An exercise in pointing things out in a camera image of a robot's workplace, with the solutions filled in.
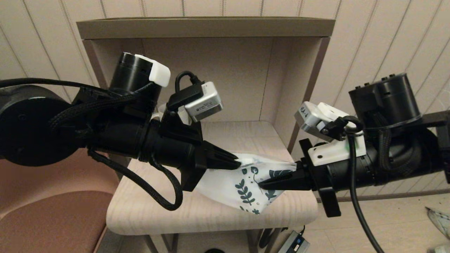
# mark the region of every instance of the stool seat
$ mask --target stool seat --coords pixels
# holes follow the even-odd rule
[[[202,123],[205,140],[230,152],[254,153],[293,162],[275,129],[268,122]],[[175,193],[166,176],[148,163],[133,159],[129,168],[144,178],[167,200]],[[178,179],[180,173],[168,167]],[[143,189],[123,178],[107,212],[107,226],[121,235],[161,235],[224,230],[298,227],[317,217],[317,201],[311,191],[285,191],[264,212],[226,206],[196,192],[184,192],[181,207],[167,211]]]

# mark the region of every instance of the white paneled wall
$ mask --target white paneled wall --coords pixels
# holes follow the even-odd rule
[[[98,86],[75,22],[157,16],[333,18],[336,25],[313,103],[354,113],[349,90],[406,71],[422,113],[450,108],[450,0],[0,1],[0,79],[43,77]],[[49,88],[67,100],[76,94],[74,88]],[[308,137],[300,132],[297,140]],[[298,144],[292,156],[302,157]],[[436,173],[358,191],[374,195],[447,188]]]

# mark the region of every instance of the chair seat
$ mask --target chair seat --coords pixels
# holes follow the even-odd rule
[[[205,140],[228,151],[255,153],[292,162],[277,132],[268,122],[202,123]],[[129,168],[169,201],[175,200],[169,180],[148,163],[132,160]],[[180,179],[177,169],[168,167]],[[221,230],[302,226],[317,217],[311,191],[285,191],[260,215],[243,212],[196,192],[184,192],[181,207],[167,211],[143,189],[123,178],[108,207],[107,226],[121,235],[159,235]]]
[[[78,191],[20,207],[0,220],[0,252],[93,253],[111,198]]]

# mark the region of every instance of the floor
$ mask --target floor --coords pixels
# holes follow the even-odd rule
[[[383,250],[387,253],[425,253],[428,248],[449,243],[429,221],[426,207],[450,213],[450,194],[402,199],[361,201],[365,218]],[[311,243],[308,253],[372,253],[350,202],[340,203],[342,216],[327,218],[320,205],[319,217],[306,226],[304,237]],[[290,231],[280,234],[274,250],[277,252]],[[160,253],[164,251],[161,237],[153,237]],[[203,253],[220,248],[226,253],[248,253],[244,232],[216,232],[180,235],[179,253]],[[150,253],[139,236],[126,237],[120,253]]]

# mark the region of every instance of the chair backrest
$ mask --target chair backrest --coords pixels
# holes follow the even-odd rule
[[[79,149],[61,162],[25,167],[0,160],[0,219],[26,204],[75,191],[113,194],[118,185],[114,170]]]

